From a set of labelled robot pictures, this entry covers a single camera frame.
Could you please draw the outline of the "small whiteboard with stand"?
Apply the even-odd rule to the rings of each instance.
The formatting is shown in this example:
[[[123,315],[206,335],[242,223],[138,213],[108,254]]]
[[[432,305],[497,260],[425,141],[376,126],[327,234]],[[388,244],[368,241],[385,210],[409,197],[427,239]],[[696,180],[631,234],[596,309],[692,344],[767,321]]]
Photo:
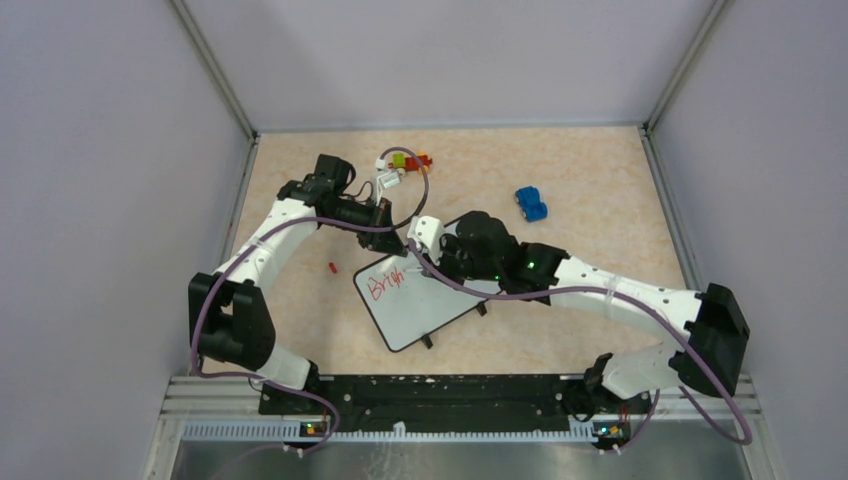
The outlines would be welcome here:
[[[430,346],[430,336],[443,326],[474,310],[486,313],[482,298],[429,275],[405,272],[418,266],[418,259],[411,253],[405,257],[386,255],[353,276],[366,310],[392,352],[418,341]]]

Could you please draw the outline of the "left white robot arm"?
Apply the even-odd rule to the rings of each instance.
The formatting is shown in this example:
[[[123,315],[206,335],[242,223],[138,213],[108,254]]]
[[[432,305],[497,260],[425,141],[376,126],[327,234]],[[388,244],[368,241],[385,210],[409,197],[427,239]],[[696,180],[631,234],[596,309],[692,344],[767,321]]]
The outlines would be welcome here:
[[[312,363],[280,345],[266,298],[296,249],[321,226],[353,231],[359,246],[403,256],[387,199],[359,202],[346,190],[356,172],[336,156],[321,154],[302,180],[287,182],[254,234],[212,274],[188,285],[192,368],[202,359],[231,363],[254,378],[283,386],[283,401],[297,413],[319,404],[320,386],[309,379]]]

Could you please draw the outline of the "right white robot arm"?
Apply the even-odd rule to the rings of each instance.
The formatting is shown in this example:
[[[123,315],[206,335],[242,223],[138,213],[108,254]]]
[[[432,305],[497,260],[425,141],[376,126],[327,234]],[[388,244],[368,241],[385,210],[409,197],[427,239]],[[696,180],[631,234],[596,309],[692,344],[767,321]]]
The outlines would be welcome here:
[[[716,398],[736,393],[750,328],[726,286],[673,289],[614,274],[564,249],[520,242],[483,211],[423,244],[436,277],[453,287],[493,281],[497,299],[584,310],[658,338],[652,347],[604,354],[587,370],[586,397],[600,412],[652,389],[686,387]]]

